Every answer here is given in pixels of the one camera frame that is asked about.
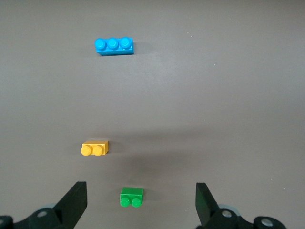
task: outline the blue block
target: blue block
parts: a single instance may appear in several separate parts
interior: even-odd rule
[[[102,56],[134,54],[131,37],[123,38],[98,38],[95,40],[96,52]]]

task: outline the yellow lego brick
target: yellow lego brick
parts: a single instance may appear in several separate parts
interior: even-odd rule
[[[108,152],[108,141],[86,141],[81,145],[81,154],[100,156]]]

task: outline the toy building block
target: toy building block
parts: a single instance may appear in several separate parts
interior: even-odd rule
[[[96,52],[102,56],[134,54],[131,37],[123,38],[98,38],[95,40]]]
[[[122,207],[127,207],[130,204],[135,208],[142,205],[143,188],[124,187],[120,195],[120,204]]]
[[[108,141],[87,141],[81,145],[81,154],[100,156],[108,152]]]

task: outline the green block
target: green block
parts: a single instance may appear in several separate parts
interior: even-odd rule
[[[130,204],[135,208],[142,205],[143,188],[124,187],[120,195],[120,204],[122,207],[127,207]]]

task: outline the screw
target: screw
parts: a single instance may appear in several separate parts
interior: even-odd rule
[[[46,211],[41,211],[40,213],[37,214],[37,217],[44,217],[47,214]]]
[[[227,217],[227,218],[231,218],[232,217],[232,213],[227,211],[227,210],[222,211],[222,215],[224,217]]]
[[[262,219],[261,222],[262,222],[262,224],[264,224],[267,227],[272,227],[273,226],[273,223],[266,218]]]

